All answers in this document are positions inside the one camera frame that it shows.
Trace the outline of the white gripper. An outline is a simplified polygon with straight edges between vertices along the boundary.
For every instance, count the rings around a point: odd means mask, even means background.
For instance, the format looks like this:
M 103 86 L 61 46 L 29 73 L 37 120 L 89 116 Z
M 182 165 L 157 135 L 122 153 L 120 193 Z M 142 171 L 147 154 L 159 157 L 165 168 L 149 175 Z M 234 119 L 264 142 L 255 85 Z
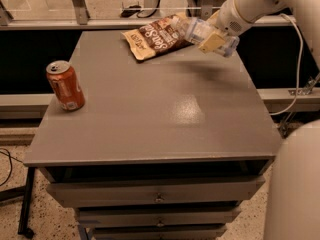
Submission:
M 230 36 L 239 36 L 252 27 L 252 23 L 244 20 L 236 8 L 236 0 L 226 0 L 217 12 L 214 25 Z M 225 39 L 216 33 L 211 33 L 203 40 L 199 49 L 203 53 L 213 52 L 225 44 Z

